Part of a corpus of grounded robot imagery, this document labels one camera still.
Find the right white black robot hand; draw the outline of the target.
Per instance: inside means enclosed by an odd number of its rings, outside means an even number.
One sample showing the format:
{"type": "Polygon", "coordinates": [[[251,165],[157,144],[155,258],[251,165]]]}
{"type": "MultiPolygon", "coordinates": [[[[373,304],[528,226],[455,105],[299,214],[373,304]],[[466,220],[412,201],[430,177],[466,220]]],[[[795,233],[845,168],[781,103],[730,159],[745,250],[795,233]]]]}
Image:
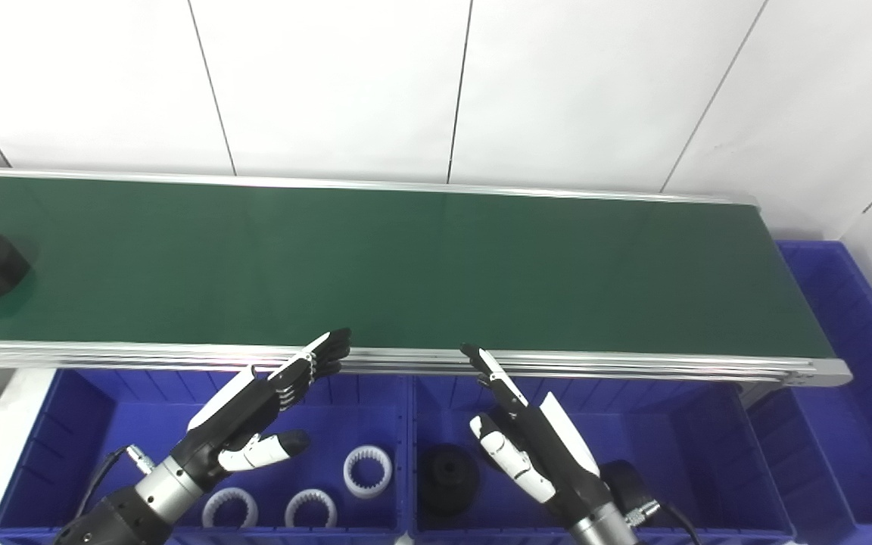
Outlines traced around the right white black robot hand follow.
{"type": "Polygon", "coordinates": [[[594,456],[553,395],[533,406],[491,353],[475,344],[463,344],[460,351],[499,410],[469,422],[489,459],[567,530],[610,503],[594,456]]]}

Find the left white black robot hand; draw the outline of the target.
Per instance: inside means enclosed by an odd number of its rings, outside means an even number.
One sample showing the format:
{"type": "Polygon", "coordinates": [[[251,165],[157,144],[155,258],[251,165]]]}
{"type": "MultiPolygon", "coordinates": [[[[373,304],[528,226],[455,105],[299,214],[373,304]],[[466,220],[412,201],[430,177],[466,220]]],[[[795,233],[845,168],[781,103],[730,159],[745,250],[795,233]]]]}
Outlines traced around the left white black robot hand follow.
{"type": "Polygon", "coordinates": [[[204,492],[235,472],[287,461],[310,445],[307,432],[266,434],[281,413],[300,403],[322,377],[336,375],[350,354],[349,328],[326,332],[266,377],[246,366],[193,417],[170,452],[178,473],[204,492]]]}

